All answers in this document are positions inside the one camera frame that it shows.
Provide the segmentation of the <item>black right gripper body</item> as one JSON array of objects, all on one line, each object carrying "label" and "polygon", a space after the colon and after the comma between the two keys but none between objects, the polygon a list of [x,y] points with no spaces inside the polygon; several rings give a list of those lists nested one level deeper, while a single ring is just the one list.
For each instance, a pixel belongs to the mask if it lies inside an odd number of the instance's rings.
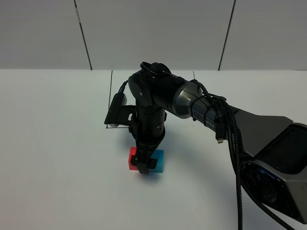
[{"label": "black right gripper body", "polygon": [[126,105],[119,111],[119,123],[129,127],[136,142],[161,143],[165,136],[165,109],[157,105]]}]

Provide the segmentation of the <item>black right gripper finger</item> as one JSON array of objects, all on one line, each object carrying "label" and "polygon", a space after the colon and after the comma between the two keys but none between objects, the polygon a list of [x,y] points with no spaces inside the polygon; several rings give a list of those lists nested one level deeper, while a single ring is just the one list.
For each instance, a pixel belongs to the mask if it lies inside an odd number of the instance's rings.
[{"label": "black right gripper finger", "polygon": [[151,158],[159,142],[136,141],[136,156],[133,162],[141,174],[150,174],[152,169],[148,169],[148,160]]},{"label": "black right gripper finger", "polygon": [[155,169],[157,166],[157,159],[150,158],[148,160],[148,169]]}]

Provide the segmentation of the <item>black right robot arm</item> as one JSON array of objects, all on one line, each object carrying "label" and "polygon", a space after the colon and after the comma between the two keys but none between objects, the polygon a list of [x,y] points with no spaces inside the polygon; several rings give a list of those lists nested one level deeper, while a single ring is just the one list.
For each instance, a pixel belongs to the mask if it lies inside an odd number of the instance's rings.
[{"label": "black right robot arm", "polygon": [[141,63],[126,81],[136,104],[129,131],[136,140],[132,163],[142,173],[165,135],[166,112],[201,122],[228,142],[238,189],[266,213],[275,209],[307,221],[307,127],[284,116],[255,115],[230,106],[197,80],[176,76],[161,63]]}]

